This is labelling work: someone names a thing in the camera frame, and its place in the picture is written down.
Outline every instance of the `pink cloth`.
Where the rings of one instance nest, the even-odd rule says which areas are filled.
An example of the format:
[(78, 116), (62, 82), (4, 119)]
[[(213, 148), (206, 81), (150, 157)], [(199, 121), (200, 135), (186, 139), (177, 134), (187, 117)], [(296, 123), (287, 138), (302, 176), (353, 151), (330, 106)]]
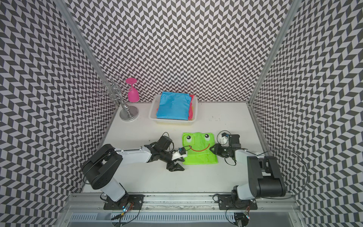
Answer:
[(194, 95), (190, 94), (190, 97), (192, 97), (192, 100), (190, 101), (190, 107), (189, 107), (189, 117), (188, 120), (190, 121), (193, 118), (193, 108), (192, 108), (192, 101), (194, 99)]

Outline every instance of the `round metal base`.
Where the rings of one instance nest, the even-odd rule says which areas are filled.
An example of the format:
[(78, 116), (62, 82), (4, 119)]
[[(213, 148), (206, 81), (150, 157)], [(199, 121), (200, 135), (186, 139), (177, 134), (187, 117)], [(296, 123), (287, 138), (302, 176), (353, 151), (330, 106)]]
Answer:
[(122, 109), (120, 111), (120, 118), (123, 121), (132, 121), (139, 115), (139, 110), (135, 106), (130, 106), (129, 110)]

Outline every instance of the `plastic basket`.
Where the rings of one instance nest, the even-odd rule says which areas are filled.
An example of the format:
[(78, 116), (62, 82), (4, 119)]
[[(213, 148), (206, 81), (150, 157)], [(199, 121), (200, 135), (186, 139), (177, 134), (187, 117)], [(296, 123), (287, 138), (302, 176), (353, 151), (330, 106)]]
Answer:
[(156, 123), (162, 124), (172, 124), (172, 125), (191, 125), (193, 124), (198, 115), (198, 97), (194, 96), (192, 101), (193, 108), (193, 118), (190, 121), (187, 120), (173, 120), (173, 119), (160, 119), (156, 118), (156, 113), (160, 104), (160, 94), (155, 95), (154, 100), (152, 101), (151, 108), (149, 111), (149, 119), (155, 121)]

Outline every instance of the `folded blue cloth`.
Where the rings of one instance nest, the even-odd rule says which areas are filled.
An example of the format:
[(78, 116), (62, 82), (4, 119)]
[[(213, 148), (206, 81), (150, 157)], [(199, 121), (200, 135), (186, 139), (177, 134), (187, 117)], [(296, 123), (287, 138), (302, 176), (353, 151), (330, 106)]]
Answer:
[(160, 97), (160, 104), (157, 118), (188, 120), (189, 107), (192, 98), (188, 94), (163, 92)]

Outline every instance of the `green bag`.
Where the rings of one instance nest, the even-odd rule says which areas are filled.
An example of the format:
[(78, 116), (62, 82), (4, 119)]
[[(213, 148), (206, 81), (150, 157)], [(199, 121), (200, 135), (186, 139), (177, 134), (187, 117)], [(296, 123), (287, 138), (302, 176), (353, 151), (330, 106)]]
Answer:
[(217, 164), (217, 156), (209, 150), (213, 145), (214, 135), (212, 133), (183, 133), (183, 147), (188, 153), (183, 164)]

